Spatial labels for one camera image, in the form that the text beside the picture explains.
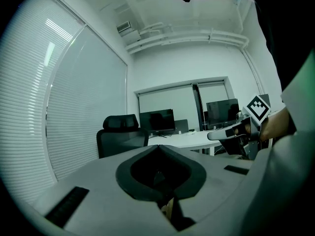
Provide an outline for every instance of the ceiling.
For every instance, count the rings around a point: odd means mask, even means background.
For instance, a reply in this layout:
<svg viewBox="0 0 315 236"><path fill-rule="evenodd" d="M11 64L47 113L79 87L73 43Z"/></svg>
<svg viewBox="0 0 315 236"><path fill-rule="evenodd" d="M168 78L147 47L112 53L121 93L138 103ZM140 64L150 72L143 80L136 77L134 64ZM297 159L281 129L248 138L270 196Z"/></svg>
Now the ceiling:
<svg viewBox="0 0 315 236"><path fill-rule="evenodd" d="M103 21L130 21L135 30L163 22L173 30L215 30L240 34L250 0L86 0Z"/></svg>

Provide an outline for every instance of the black sleeve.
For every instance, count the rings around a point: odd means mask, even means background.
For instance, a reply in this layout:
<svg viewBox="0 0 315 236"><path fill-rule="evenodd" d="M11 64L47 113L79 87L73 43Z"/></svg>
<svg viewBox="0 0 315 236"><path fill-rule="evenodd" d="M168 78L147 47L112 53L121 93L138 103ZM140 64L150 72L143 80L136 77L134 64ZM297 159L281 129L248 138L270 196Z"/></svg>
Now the black sleeve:
<svg viewBox="0 0 315 236"><path fill-rule="evenodd" d="M284 90L314 44L314 0L255 0L255 4Z"/></svg>

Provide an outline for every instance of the black monitor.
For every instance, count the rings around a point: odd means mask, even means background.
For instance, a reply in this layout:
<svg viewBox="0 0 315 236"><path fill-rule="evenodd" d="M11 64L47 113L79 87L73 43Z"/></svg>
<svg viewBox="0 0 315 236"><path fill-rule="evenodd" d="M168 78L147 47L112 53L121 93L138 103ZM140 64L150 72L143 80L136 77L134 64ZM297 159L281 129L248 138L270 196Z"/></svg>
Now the black monitor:
<svg viewBox="0 0 315 236"><path fill-rule="evenodd" d="M175 130L174 114L172 109L140 113L140 125L148 131Z"/></svg>
<svg viewBox="0 0 315 236"><path fill-rule="evenodd" d="M230 126L236 123L236 115L240 111L237 99L207 103L208 128Z"/></svg>

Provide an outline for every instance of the table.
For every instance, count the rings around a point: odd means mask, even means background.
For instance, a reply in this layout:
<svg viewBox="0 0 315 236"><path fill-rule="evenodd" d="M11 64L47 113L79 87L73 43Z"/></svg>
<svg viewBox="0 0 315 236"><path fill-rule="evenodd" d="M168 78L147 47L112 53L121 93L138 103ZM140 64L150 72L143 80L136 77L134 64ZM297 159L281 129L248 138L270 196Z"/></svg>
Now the table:
<svg viewBox="0 0 315 236"><path fill-rule="evenodd" d="M152 137L149 139L150 145L171 145L178 148L187 148L190 150L210 149L210 155L215 155L215 147L220 146L219 141L210 141L207 134L211 131L189 132L181 135L172 135L164 137Z"/></svg>

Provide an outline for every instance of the office chair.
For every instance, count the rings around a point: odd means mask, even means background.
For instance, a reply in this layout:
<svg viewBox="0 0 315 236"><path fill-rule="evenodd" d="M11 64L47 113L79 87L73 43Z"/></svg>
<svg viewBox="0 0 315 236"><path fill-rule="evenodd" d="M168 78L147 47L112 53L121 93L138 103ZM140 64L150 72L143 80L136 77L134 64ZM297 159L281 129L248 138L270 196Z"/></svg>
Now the office chair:
<svg viewBox="0 0 315 236"><path fill-rule="evenodd" d="M100 158L117 155L148 145L149 133L139 124L135 115L109 116L96 135Z"/></svg>

